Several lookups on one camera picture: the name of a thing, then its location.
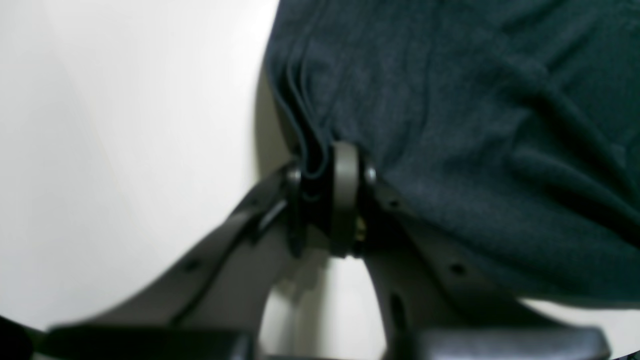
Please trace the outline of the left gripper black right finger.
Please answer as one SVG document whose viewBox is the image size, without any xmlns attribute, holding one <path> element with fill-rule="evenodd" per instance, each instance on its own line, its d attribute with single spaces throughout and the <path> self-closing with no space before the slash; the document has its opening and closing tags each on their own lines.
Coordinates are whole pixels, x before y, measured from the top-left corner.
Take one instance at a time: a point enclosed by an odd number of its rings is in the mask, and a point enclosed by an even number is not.
<svg viewBox="0 0 640 360">
<path fill-rule="evenodd" d="M 386 360 L 606 360 L 594 326 L 520 303 L 423 223 L 358 148 L 332 148 L 330 253 L 362 258 L 387 340 Z"/>
</svg>

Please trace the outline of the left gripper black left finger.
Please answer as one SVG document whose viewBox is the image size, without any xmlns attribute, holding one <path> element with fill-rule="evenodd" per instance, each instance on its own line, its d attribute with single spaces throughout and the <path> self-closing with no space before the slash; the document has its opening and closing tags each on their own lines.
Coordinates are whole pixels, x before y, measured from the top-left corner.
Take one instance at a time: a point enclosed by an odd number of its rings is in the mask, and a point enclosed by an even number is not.
<svg viewBox="0 0 640 360">
<path fill-rule="evenodd" d="M 267 360 L 259 341 L 272 287 L 300 259 L 297 160 L 254 186 L 159 278 L 95 317 L 53 328 L 57 360 Z"/>
</svg>

